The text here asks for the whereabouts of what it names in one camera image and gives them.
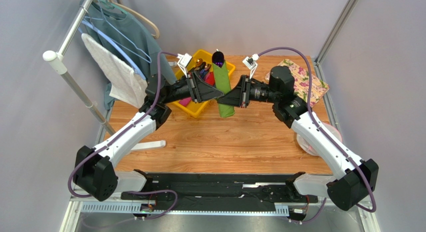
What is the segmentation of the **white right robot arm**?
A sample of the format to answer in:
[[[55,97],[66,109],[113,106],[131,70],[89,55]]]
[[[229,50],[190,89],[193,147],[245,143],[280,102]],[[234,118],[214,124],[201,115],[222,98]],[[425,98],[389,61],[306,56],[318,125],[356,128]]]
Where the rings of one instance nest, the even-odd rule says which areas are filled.
[[[379,166],[348,149],[312,108],[294,90],[295,78],[287,66],[275,66],[269,82],[242,75],[238,84],[218,103],[246,108],[251,101],[272,104],[277,119],[301,136],[326,162],[332,175],[296,173],[286,182],[293,193],[330,199],[339,209],[348,211],[375,189]]]

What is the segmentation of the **red rolled napkin in bin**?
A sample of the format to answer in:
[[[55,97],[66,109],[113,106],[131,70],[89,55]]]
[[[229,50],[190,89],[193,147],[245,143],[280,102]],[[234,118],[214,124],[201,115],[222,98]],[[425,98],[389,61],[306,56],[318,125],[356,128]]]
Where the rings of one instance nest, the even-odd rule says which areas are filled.
[[[207,73],[207,74],[206,74],[206,76],[204,77],[204,81],[205,81],[207,84],[209,84],[209,85],[211,85],[211,86],[215,87],[216,81],[215,81],[214,73],[213,73],[213,72],[209,72],[209,73]]]

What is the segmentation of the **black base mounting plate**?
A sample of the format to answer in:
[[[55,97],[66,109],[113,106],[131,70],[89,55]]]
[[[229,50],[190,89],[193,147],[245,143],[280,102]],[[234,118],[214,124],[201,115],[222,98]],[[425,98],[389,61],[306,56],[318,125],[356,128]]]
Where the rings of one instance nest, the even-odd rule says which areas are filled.
[[[274,212],[276,203],[291,206],[314,205],[314,195],[300,195],[286,186],[290,174],[148,173],[143,192],[123,192],[122,200],[149,201],[154,209],[165,210],[175,199],[173,211]]]

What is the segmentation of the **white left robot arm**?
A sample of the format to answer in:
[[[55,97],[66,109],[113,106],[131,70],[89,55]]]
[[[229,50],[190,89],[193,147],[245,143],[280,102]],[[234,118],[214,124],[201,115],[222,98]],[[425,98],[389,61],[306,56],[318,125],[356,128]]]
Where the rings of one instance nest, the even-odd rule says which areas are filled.
[[[196,74],[170,84],[161,74],[149,78],[144,104],[135,116],[109,139],[90,148],[81,147],[75,160],[75,168],[68,178],[70,193],[79,198],[94,197],[102,202],[114,193],[137,193],[147,182],[139,170],[116,172],[121,159],[146,136],[161,127],[171,114],[168,103],[191,98],[194,102],[206,102],[224,95],[216,87],[206,83]]]

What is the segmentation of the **grey-green t-shirt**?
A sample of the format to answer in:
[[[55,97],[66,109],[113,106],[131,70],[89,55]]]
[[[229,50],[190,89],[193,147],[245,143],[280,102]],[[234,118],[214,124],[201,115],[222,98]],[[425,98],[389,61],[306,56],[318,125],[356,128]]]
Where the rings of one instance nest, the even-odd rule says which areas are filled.
[[[88,12],[92,17],[101,17],[101,10],[97,2],[92,2],[88,7]],[[153,38],[151,32],[139,22],[132,14],[130,13],[119,13],[112,12],[103,8],[103,12],[106,18],[117,27],[122,33],[124,33],[128,38],[130,38],[139,48],[144,50],[152,59],[152,63],[148,64],[144,60],[138,58],[137,56],[131,54],[130,52],[125,52],[130,56],[130,58],[136,63],[137,66],[142,70],[147,79],[151,76],[156,76],[160,73],[170,84],[173,84],[177,81],[177,77],[172,70],[172,67],[169,65],[168,60],[164,55],[158,55],[161,51],[160,46],[157,41]],[[133,46],[126,41],[121,35],[116,33],[109,25],[104,21],[94,21],[96,27],[98,27],[106,35],[110,36],[114,40],[122,43],[126,47],[132,49]],[[124,57],[119,54],[119,52],[111,46],[104,38],[100,37],[95,31],[86,27],[86,34],[90,35],[96,42],[102,45],[105,49],[110,51],[112,54],[116,55],[119,59],[123,60],[127,65],[130,64],[124,59]]]

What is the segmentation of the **green paper napkin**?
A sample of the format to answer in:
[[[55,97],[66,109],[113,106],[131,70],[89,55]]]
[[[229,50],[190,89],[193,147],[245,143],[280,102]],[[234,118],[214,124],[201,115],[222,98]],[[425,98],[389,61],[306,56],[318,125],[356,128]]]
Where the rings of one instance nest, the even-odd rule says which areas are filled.
[[[225,61],[212,59],[212,68],[216,88],[224,94],[230,92],[231,83]],[[234,107],[231,105],[218,103],[218,110],[221,118],[228,118],[235,114]]]

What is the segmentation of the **yellow plastic cutlery bin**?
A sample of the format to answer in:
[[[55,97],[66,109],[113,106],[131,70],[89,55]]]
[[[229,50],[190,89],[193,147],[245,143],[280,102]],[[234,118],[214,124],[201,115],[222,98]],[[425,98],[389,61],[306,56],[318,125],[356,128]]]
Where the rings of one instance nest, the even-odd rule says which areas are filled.
[[[199,49],[192,55],[192,57],[194,59],[202,59],[206,63],[211,63],[212,55],[213,55],[212,53],[204,49]],[[234,71],[236,70],[236,66],[230,62],[226,62],[226,68],[227,68],[229,80],[231,80],[232,75]],[[179,108],[181,111],[185,112],[189,116],[193,118],[198,118],[201,115],[201,113],[207,108],[210,102],[212,102],[212,100],[201,102],[201,103],[195,103],[191,100],[190,102],[187,103],[187,105],[181,104],[180,101],[174,101],[174,102],[171,102],[170,104]]]

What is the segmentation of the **pink rolled napkin in bin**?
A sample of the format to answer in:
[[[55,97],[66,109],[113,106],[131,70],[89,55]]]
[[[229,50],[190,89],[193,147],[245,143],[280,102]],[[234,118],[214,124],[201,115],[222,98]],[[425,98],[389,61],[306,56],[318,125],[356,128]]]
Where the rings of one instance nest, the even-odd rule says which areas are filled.
[[[187,97],[187,98],[181,99],[178,103],[183,107],[187,107],[191,102],[192,102],[192,98]]]

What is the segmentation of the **aluminium frame rail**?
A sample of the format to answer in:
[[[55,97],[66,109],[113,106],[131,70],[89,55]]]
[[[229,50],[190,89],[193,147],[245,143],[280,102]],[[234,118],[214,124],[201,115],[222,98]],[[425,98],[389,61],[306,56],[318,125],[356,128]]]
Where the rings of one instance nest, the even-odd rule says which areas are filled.
[[[375,214],[301,195],[287,174],[149,173],[141,194],[75,198],[60,226],[82,231],[378,232]]]

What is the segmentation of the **white towel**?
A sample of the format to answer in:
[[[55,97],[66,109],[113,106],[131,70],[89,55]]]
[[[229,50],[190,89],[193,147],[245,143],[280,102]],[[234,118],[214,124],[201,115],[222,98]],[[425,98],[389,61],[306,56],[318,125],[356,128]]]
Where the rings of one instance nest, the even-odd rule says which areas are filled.
[[[89,34],[81,35],[90,55],[111,82],[109,95],[117,100],[140,108],[145,102],[147,82],[122,59],[95,41]]]

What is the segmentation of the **dark purple spoon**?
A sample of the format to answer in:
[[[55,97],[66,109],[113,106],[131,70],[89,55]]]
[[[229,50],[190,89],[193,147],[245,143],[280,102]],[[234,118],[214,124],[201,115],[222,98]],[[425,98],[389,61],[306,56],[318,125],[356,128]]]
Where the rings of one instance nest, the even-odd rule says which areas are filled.
[[[223,67],[223,65],[225,64],[225,56],[224,56],[224,54],[221,52],[221,51],[219,51],[218,49],[212,54],[212,57],[211,57],[211,61],[212,61],[212,63],[214,64],[214,65],[216,65],[216,66],[218,66],[218,67],[220,67],[220,68],[222,68]]]

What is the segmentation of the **wooden clothes hanger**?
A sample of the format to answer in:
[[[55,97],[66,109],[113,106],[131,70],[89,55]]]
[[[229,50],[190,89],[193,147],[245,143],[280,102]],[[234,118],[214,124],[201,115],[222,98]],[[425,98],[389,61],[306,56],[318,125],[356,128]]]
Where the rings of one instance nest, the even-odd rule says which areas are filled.
[[[140,21],[146,23],[147,25],[149,25],[153,32],[151,35],[152,37],[157,40],[160,38],[160,30],[159,28],[148,18],[146,18],[145,16],[143,16],[142,14],[140,14],[139,12],[125,6],[122,4],[122,0],[106,0],[108,2],[108,4],[112,7],[114,7],[115,9],[121,11],[124,14],[131,14],[134,17],[136,17],[137,19],[139,19]]]

